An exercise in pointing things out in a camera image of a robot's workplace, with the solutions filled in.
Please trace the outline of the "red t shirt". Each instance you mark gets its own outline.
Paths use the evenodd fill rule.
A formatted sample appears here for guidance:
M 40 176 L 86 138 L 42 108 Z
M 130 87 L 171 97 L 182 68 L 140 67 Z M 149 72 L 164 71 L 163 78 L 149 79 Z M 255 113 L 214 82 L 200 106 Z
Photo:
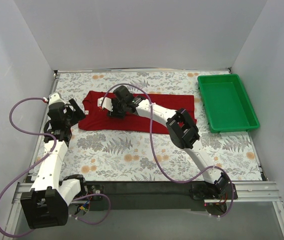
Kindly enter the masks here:
M 127 113 L 124 118 L 107 116 L 107 111 L 98 107 L 99 99 L 104 92 L 90 91 L 83 100 L 86 117 L 78 123 L 78 127 L 84 131 L 116 130 L 134 132 L 152 132 L 154 134 L 169 134 L 166 122 L 180 109 L 185 109 L 192 120 L 194 117 L 194 96 L 173 94 L 150 94 L 153 103 L 153 121 L 150 128 L 149 100 L 140 103 L 138 114 Z

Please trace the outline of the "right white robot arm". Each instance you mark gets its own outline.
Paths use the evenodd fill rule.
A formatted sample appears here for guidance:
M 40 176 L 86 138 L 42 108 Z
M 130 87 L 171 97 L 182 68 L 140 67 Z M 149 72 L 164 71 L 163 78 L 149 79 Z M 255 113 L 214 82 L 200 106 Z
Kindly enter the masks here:
M 186 184 L 202 176 L 208 187 L 209 195 L 214 199 L 226 194 L 227 188 L 235 194 L 235 187 L 226 171 L 214 164 L 200 141 L 199 129 L 186 109 L 179 110 L 165 108 L 156 104 L 145 92 L 143 95 L 134 96 L 129 92 L 129 84 L 116 84 L 110 88 L 115 94 L 114 99 L 104 95 L 98 100 L 98 106 L 107 109 L 111 114 L 124 116 L 131 113 L 141 118 L 150 120 L 149 129 L 153 129 L 153 123 L 157 122 L 167 128 L 172 143 L 185 151 L 196 164 L 200 172 L 189 180 L 174 180 L 164 169 L 162 174 L 171 182 Z

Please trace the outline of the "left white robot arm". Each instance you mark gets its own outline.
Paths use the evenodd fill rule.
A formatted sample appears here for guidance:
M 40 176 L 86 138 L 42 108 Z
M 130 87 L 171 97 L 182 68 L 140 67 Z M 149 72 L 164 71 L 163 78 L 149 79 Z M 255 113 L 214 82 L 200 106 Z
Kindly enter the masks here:
M 49 121 L 44 127 L 46 159 L 29 192 L 22 193 L 21 204 L 30 229 L 64 226 L 72 200 L 88 194 L 85 178 L 74 174 L 60 180 L 61 167 L 72 138 L 71 127 L 85 118 L 74 99 L 49 100 Z

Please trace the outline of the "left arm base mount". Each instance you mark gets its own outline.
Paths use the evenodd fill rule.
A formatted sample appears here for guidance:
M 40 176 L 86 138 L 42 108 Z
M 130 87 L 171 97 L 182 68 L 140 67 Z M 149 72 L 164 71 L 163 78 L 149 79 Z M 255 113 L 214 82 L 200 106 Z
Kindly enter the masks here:
M 72 204 L 76 207 L 75 211 L 71 213 L 74 216 L 84 216 L 91 210 L 91 205 L 93 202 L 101 202 L 104 193 L 104 186 L 102 184 L 89 184 L 85 186 L 86 196 L 77 196 L 77 198 L 83 197 L 80 200 L 76 200 Z

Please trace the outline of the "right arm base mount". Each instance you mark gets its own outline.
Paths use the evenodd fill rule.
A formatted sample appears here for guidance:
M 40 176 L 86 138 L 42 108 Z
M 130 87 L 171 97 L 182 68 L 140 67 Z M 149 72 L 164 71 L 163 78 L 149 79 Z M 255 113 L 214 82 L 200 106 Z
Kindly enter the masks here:
M 205 211 L 216 218 L 221 218 L 229 211 L 228 200 L 232 203 L 238 199 L 235 185 L 230 181 L 222 185 L 197 181 L 191 184 L 190 194 L 194 200 L 203 201 Z

